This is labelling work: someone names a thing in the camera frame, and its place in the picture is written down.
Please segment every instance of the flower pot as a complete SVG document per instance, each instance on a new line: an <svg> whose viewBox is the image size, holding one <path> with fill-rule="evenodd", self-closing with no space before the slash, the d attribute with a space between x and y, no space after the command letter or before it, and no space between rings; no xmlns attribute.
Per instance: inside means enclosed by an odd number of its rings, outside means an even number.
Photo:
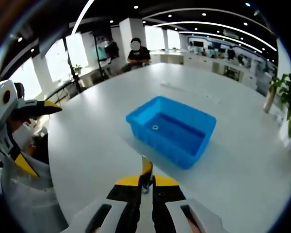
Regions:
<svg viewBox="0 0 291 233"><path fill-rule="evenodd" d="M271 91L269 90L267 92L266 101L265 101L265 104L263 106L264 112L268 113L270 111L271 106L272 106L274 99L275 99L275 95L276 95L276 88L272 88Z"/></svg>
<svg viewBox="0 0 291 233"><path fill-rule="evenodd" d="M285 120L283 121L280 130L279 130L279 138L283 142L283 145L287 149L291 149L291 137L289 137L289 127L291 127L291 123L287 120L288 111L285 114Z"/></svg>

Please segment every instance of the blue plastic tub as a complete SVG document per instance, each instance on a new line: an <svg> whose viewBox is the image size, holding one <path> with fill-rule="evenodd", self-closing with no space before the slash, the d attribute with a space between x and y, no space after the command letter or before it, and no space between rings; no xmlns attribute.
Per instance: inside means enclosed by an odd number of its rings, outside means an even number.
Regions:
<svg viewBox="0 0 291 233"><path fill-rule="evenodd" d="M158 96L126 116L135 137L181 168L202 155L216 124L213 116Z"/></svg>

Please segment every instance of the desk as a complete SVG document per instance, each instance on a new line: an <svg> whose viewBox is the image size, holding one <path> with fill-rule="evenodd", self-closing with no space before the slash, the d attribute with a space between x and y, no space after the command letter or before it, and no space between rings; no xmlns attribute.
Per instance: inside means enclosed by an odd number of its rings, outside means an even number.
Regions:
<svg viewBox="0 0 291 233"><path fill-rule="evenodd" d="M136 140L125 116L157 95L217 118L201 159L182 170ZM114 182L140 172L140 154L179 181L222 218L230 233L265 233L291 194L291 160L279 127L262 110L265 98L218 74L155 64L87 89L51 116L49 161L69 222Z"/></svg>
<svg viewBox="0 0 291 233"><path fill-rule="evenodd" d="M188 67L202 68L204 70L211 71L220 75L224 74L225 67L229 67L240 73L240 83L253 90L257 89L257 78L254 73L250 72L250 70L245 67L232 64L226 59L210 58L183 50L151 51L150 55L153 64L160 62L181 64Z"/></svg>

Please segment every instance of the curved light strip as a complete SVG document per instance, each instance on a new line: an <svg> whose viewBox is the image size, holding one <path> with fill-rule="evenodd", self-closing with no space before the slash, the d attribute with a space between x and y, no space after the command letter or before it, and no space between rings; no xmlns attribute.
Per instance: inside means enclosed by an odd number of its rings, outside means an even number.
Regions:
<svg viewBox="0 0 291 233"><path fill-rule="evenodd" d="M219 27L229 28L229 29L232 29L232 30L235 30L235 31L244 33L246 35L249 35L249 36L257 39L258 41L262 42L263 44L267 45L272 50L277 51L277 49L274 48L273 46L271 46L269 43L267 43L266 41L258 38L255 35L252 35L251 33L245 32L245 31L243 31L241 29L238 29L238 28L234 28L234 27L230 27L230 26L227 26L227 25L224 25L224 24L220 24L220 23L210 23L210 22L201 22L201 21L180 21L180 22L170 22L170 23L156 24L156 25L153 25L153 27L160 27L160 26L174 25L174 24L207 24L207 25L213 25L213 26L219 26Z"/></svg>
<svg viewBox="0 0 291 233"><path fill-rule="evenodd" d="M270 30L268 27L265 27L263 24L260 24L260 23L258 23L256 21L254 21L253 19L250 19L250 18L248 18L246 16L242 16L242 15L239 15L239 14L234 13L234 12L231 12L231 11L225 11L225 10L213 9L213 8L199 8L199 7L178 8L178 9L173 9L173 10L158 12L158 13L152 14L150 16L143 17L142 19L147 19L147 18L150 18L150 17L153 17L153 16L159 16L159 15L166 14L166 13L169 13L169 12L176 12L176 11L196 11L196 10L200 10L200 11L218 11L218 12L223 12L223 13L235 15L235 16L238 16L238 17L242 17L242 18L245 18L245 19L247 19L247 20L249 20L249 21L251 21L253 23L258 24L259 26L265 28L270 33L272 33L272 34L275 35L275 33L273 33L272 30Z"/></svg>
<svg viewBox="0 0 291 233"><path fill-rule="evenodd" d="M84 6L83 10L81 11L81 14L78 17L78 20L76 22L76 24L74 25L73 29L72 29L72 33L71 35L74 35L79 27L79 24L81 23L81 20L83 19L85 13L87 12L88 8L93 4L95 0L88 0L88 2L86 3L86 5Z"/></svg>
<svg viewBox="0 0 291 233"><path fill-rule="evenodd" d="M198 33L198 32L179 32L179 33L182 33L182 34L200 34L200 35L211 35L211 36L216 36L216 37L220 37L220 38L224 38L224 39L232 40L232 41L235 41L235 42L237 42L237 43L240 43L240 44L246 45L246 46L248 46L249 48L252 48L252 49L254 49L254 50L256 50L256 51L262 53L261 50L255 48L255 47L253 47L253 46L251 46L251 45L248 45L247 43L244 43L244 42L242 42L242 41L240 41L240 40L235 40L235 39L233 39L233 38L230 38L230 37L227 37L227 36L224 36L224 35L217 35L217 34L212 34L212 33Z"/></svg>

